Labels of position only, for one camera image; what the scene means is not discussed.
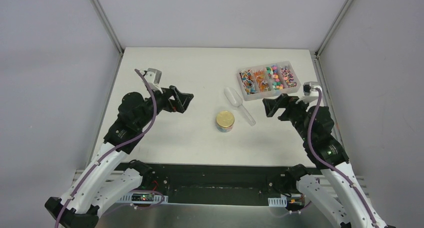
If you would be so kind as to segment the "clear plastic scoop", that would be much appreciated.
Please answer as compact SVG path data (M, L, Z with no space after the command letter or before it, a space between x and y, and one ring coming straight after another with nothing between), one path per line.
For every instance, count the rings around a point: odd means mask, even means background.
M224 95L227 98L228 102L245 118L246 122L254 126L256 124L253 116L248 112L248 110L243 105L243 99L239 94L230 87L224 89Z

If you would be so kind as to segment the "clear plastic round jar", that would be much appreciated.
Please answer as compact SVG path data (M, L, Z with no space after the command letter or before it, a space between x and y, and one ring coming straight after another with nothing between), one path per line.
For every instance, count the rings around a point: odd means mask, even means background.
M222 125L220 123L216 123L216 127L220 132L227 133L233 129L234 123L230 125L227 125L227 124Z

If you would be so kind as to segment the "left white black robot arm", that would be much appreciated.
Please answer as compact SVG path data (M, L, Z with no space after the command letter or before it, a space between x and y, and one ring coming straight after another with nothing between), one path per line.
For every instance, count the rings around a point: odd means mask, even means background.
M184 113L194 95L175 86L149 90L150 97L130 92L122 98L115 122L109 128L98 153L77 181L60 197L50 197L45 208L56 220L55 227L94 228L100 217L133 189L147 190L153 178L151 168L138 160L109 184L108 176L132 152L162 112Z

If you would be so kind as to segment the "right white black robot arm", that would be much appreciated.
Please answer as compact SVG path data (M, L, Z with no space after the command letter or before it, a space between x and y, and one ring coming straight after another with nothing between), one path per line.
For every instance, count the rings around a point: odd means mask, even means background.
M332 135L334 121L329 108L310 107L297 96L282 94L263 99L267 117L279 110L280 121L289 121L303 140L308 158L332 186L334 198L318 181L298 164L285 172L284 188L300 192L322 212L335 228L388 228L360 186L344 147Z

